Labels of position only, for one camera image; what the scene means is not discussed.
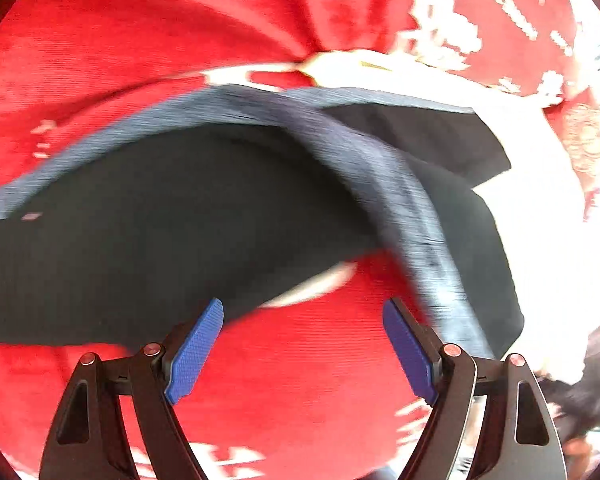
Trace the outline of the black garment pile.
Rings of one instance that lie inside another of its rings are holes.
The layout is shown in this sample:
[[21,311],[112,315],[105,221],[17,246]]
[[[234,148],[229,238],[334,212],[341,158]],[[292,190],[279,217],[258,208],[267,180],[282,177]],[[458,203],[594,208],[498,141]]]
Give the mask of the black garment pile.
[[588,336],[583,364],[582,377],[573,385],[536,376],[546,403],[559,408],[554,425],[561,444],[600,427],[600,326]]

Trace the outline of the black pants with blue waistband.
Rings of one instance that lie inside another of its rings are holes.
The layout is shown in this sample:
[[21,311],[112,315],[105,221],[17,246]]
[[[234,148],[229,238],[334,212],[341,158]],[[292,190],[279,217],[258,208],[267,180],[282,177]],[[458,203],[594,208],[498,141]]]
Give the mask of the black pants with blue waistband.
[[234,321],[385,249],[439,336],[501,356],[524,317],[476,187],[509,170],[469,108],[362,89],[177,96],[0,186],[0,342],[133,347]]

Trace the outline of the red sofa cover white characters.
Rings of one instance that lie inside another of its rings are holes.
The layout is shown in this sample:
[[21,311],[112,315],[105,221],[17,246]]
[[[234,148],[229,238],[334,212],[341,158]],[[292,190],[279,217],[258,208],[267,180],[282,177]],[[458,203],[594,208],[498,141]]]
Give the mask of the red sofa cover white characters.
[[[166,100],[319,87],[319,53],[405,55],[542,108],[583,215],[600,192],[591,0],[0,0],[0,186]],[[442,357],[433,406],[382,325],[401,300]],[[385,249],[224,324],[193,391],[164,394],[164,334],[127,347],[0,342],[0,479],[571,479],[556,404],[516,351],[443,340]],[[567,382],[573,385],[578,382]]]

